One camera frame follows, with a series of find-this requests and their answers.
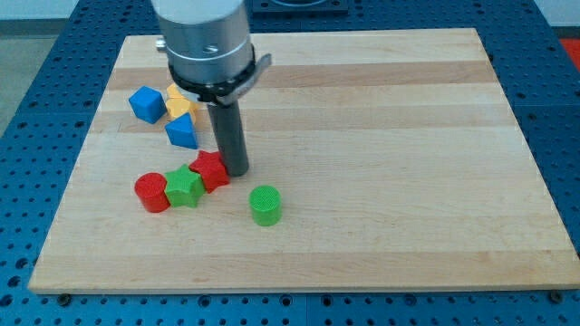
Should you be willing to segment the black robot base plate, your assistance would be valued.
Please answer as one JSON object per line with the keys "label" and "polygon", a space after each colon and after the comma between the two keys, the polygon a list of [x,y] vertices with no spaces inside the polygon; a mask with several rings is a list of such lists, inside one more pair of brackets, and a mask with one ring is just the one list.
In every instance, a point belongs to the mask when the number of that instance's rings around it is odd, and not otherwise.
{"label": "black robot base plate", "polygon": [[260,13],[347,13],[349,0],[249,0],[254,14]]}

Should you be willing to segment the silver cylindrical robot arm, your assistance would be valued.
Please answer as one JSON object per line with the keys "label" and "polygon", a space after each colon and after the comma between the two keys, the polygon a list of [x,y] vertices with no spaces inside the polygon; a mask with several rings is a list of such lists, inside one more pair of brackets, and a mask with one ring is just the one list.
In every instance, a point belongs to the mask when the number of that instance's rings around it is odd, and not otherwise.
{"label": "silver cylindrical robot arm", "polygon": [[173,81],[194,100],[227,106],[272,64],[256,57],[243,0],[152,0]]}

